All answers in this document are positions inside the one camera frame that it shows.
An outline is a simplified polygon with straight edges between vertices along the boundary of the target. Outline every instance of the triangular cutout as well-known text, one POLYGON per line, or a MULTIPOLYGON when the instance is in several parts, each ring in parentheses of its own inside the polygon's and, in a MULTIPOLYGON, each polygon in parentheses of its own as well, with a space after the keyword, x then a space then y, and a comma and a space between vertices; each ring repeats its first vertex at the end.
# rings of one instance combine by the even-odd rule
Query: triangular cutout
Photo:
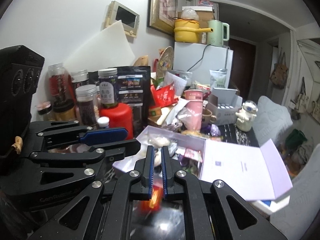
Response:
POLYGON ((227 196, 227 201, 240 230, 244 230, 257 223, 257 219, 252 216, 233 196, 227 196))
POLYGON ((73 177, 73 173, 56 173, 56 172, 44 172, 40 180, 41 185, 53 183, 63 179, 68 179, 73 177))
POLYGON ((67 214, 65 214, 60 220, 59 224, 72 230, 77 230, 85 208, 90 200, 90 197, 84 197, 79 201, 67 214))

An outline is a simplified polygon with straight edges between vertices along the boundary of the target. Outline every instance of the framed picture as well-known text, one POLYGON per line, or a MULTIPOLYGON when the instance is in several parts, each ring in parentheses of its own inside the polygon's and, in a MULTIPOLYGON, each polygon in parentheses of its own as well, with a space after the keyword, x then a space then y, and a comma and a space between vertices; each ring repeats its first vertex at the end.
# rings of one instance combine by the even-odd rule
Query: framed picture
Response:
POLYGON ((178 0, 149 0, 148 27, 173 35, 178 0))

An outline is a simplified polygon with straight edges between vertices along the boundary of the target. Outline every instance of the red canister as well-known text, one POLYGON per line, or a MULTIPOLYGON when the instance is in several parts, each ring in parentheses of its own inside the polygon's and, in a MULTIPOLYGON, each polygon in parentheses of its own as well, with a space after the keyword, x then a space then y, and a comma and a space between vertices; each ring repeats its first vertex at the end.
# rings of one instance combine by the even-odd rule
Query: red canister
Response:
POLYGON ((124 103, 119 103, 113 108, 102 108, 100 110, 100 116, 109 117, 109 127, 124 127, 128 131, 126 140, 133 139, 133 126, 132 126, 132 109, 130 106, 124 103))

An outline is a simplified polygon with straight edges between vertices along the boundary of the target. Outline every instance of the white bottle cap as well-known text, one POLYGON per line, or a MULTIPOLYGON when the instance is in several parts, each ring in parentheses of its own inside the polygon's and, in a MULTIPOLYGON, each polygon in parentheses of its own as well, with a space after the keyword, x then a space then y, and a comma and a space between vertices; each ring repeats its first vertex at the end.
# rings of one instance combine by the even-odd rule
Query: white bottle cap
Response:
POLYGON ((105 127, 109 126, 109 122, 110 122, 110 119, 106 116, 100 117, 98 119, 98 125, 100 128, 105 128, 105 127))

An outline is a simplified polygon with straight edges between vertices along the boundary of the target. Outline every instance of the pink cup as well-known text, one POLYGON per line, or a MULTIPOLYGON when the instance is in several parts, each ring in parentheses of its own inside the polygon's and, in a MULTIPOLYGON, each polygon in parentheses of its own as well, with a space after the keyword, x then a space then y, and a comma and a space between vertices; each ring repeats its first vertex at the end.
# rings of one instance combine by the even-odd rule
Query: pink cup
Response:
POLYGON ((189 89, 184 92, 186 95, 186 100, 203 100, 203 94, 201 90, 189 89))
POLYGON ((191 112, 191 116, 186 119, 185 126, 190 131, 199 131, 201 129, 202 104, 203 101, 191 100, 186 105, 186 108, 191 112))

